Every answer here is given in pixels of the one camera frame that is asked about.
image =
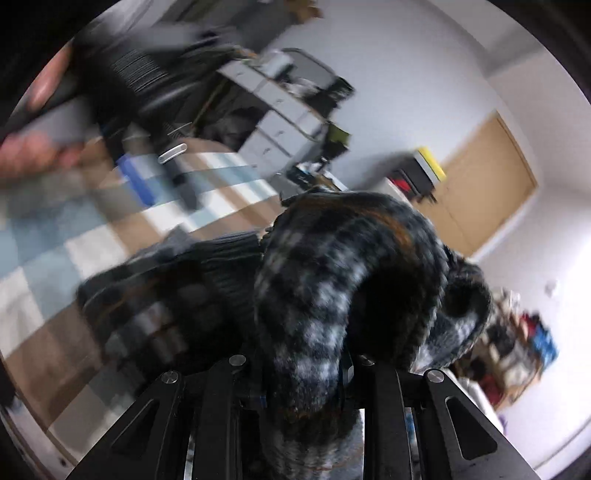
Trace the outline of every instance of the white wall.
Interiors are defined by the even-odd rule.
[[[456,21],[486,50],[519,24],[488,0],[428,0]]]
[[[290,28],[271,48],[303,48],[356,88],[333,115],[352,134],[350,151],[333,165],[349,187],[362,184],[393,154],[421,145],[444,163],[491,112],[506,110],[465,34],[432,5],[415,0],[320,0],[319,5],[325,18]]]
[[[509,440],[538,466],[591,418],[591,199],[548,186],[521,224],[480,266],[490,285],[519,292],[524,308],[541,313],[560,350],[541,382],[502,412]],[[561,287],[551,299],[544,286],[553,279]],[[587,428],[568,452],[563,450],[538,473],[551,478],[589,445]]]
[[[543,50],[489,79],[530,141],[548,184],[591,193],[591,105]]]
[[[525,28],[488,0],[428,0],[482,46],[490,73],[542,49]]]

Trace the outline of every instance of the blue tile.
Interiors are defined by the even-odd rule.
[[[145,182],[156,199],[156,205],[162,205],[163,203],[172,202],[177,199],[174,194],[173,185],[168,178],[153,177]]]
[[[21,265],[63,243],[57,229],[56,217],[50,209],[12,218],[9,224]]]
[[[207,179],[208,173],[209,170],[189,172],[189,181],[195,188],[196,192],[203,193],[215,190],[213,184]]]
[[[39,255],[22,269],[44,320],[72,303],[82,280],[64,246]]]
[[[55,218],[62,242],[107,223],[89,197],[68,200],[47,210]]]
[[[216,168],[210,170],[210,172],[222,179],[227,185],[237,185],[259,179],[255,169],[248,166]]]
[[[19,266],[17,243],[12,228],[0,231],[0,278]]]
[[[195,222],[195,225],[197,225],[197,230],[217,220],[217,217],[212,212],[210,212],[207,207],[202,207],[199,210],[193,212],[191,215],[189,215],[189,218]]]

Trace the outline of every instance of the finger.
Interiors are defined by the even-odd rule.
[[[57,147],[44,132],[28,134],[23,150],[23,171],[27,173],[46,170],[57,158]]]
[[[74,145],[66,148],[60,153],[57,163],[61,168],[72,168],[80,161],[82,155],[83,146]]]
[[[22,138],[17,135],[8,135],[0,146],[0,158],[5,164],[13,162],[22,150]]]
[[[10,135],[2,144],[2,171],[5,178],[15,177],[24,166],[25,147],[24,139],[19,135]]]
[[[68,68],[71,56],[70,44],[66,44],[55,56],[45,65],[31,84],[31,97],[29,107],[33,110],[40,109],[45,102],[56,91],[61,77]]]

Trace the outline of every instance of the black fabric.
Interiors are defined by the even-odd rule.
[[[282,479],[360,478],[363,425],[336,395],[341,350],[421,372],[454,361],[488,321],[478,267],[407,204],[312,191],[259,243],[173,231],[78,290],[105,355],[146,382],[207,369],[243,341],[260,349],[262,452]]]

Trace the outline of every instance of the knit hat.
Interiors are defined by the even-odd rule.
[[[267,461],[278,478],[358,478],[359,413],[334,401],[345,337],[352,353],[400,369],[446,362],[482,331],[488,289],[427,219],[383,194],[303,194],[264,248],[254,305],[269,371]]]

